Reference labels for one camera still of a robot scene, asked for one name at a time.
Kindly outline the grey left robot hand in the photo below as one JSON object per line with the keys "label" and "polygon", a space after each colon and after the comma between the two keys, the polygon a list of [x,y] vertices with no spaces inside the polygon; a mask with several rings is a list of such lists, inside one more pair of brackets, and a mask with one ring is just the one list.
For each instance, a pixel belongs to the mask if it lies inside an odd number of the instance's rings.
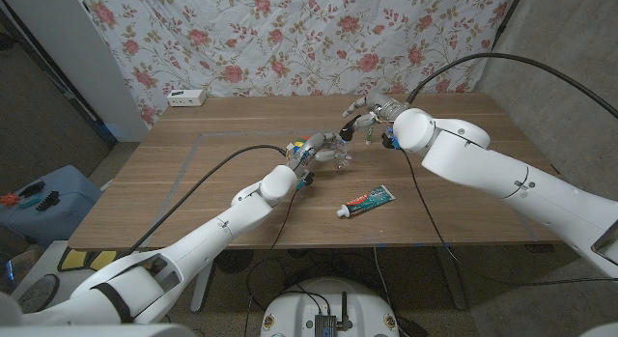
{"label": "grey left robot hand", "polygon": [[349,161],[352,159],[347,144],[335,132],[316,133],[309,137],[288,158],[287,166],[297,174],[313,161],[327,162],[330,160]]}

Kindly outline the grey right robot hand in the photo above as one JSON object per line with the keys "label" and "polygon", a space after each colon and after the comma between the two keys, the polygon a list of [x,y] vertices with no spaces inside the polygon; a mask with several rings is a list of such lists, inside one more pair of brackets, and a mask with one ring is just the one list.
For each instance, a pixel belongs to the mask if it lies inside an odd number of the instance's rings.
{"label": "grey right robot hand", "polygon": [[387,95],[370,92],[354,101],[343,112],[342,117],[348,118],[348,116],[361,108],[367,108],[369,113],[356,118],[352,122],[353,129],[365,128],[382,122],[394,122],[401,113],[408,110],[408,105]]}

